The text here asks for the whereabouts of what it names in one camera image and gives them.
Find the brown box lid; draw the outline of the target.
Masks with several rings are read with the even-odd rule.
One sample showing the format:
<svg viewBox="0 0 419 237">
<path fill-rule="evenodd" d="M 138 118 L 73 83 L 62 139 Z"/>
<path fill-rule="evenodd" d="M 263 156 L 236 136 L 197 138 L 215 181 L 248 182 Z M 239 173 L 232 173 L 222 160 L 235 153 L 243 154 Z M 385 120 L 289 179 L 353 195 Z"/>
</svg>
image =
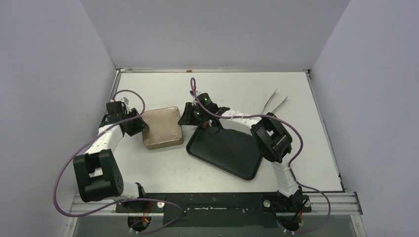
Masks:
<svg viewBox="0 0 419 237">
<path fill-rule="evenodd" d="M 142 132 L 143 140 L 165 141 L 184 139 L 179 108 L 176 106 L 145 111 L 142 116 L 149 129 Z"/>
</svg>

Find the metal tongs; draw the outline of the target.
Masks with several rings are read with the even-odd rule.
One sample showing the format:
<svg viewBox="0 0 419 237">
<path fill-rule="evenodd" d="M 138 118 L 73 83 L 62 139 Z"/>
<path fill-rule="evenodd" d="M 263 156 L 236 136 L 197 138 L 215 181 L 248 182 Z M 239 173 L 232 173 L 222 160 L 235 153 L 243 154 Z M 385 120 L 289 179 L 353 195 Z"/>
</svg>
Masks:
<svg viewBox="0 0 419 237">
<path fill-rule="evenodd" d="M 278 92 L 278 89 L 275 89 L 262 107 L 261 113 L 266 114 L 270 112 L 276 114 L 283 107 L 288 98 L 288 95 L 281 94 Z"/>
</svg>

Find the gold chocolate box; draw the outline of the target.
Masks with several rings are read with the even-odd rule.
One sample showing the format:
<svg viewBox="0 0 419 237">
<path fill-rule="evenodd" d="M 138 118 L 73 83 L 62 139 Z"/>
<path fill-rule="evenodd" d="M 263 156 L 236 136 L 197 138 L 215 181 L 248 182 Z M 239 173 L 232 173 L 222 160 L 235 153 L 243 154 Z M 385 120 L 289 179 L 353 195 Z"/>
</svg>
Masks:
<svg viewBox="0 0 419 237">
<path fill-rule="evenodd" d="M 183 139 L 179 140 L 165 140 L 165 141 L 152 141 L 152 140 L 143 140 L 143 145 L 148 150 L 156 150 L 156 149 L 162 149 L 167 147 L 173 147 L 182 145 L 184 143 Z"/>
</svg>

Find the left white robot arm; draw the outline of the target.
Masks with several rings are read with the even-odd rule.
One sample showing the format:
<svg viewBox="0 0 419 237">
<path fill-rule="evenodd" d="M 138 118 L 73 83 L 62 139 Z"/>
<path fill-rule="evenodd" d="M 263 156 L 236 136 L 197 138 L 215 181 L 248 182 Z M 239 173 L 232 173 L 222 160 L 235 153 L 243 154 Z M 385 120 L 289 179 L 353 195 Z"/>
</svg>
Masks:
<svg viewBox="0 0 419 237">
<path fill-rule="evenodd" d="M 80 197 L 83 202 L 127 200 L 130 208 L 142 212 L 148 205 L 144 188 L 123 180 L 114 151 L 125 135 L 132 137 L 149 126 L 136 108 L 129 108 L 126 98 L 107 103 L 106 109 L 99 137 L 84 154 L 73 159 Z"/>
</svg>

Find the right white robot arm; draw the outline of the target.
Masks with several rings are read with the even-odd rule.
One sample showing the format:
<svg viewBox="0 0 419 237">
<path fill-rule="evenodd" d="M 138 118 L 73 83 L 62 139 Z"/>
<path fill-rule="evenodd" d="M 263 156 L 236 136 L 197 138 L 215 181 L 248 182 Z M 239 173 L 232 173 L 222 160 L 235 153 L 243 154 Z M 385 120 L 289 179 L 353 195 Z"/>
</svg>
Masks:
<svg viewBox="0 0 419 237">
<path fill-rule="evenodd" d="M 285 159 L 292 136 L 273 113 L 251 116 L 219 107 L 207 93 L 191 92 L 179 125 L 196 126 L 186 151 L 223 171 L 252 180 L 262 159 L 274 170 L 278 198 L 270 202 L 277 212 L 310 212 L 309 197 L 293 178 Z"/>
</svg>

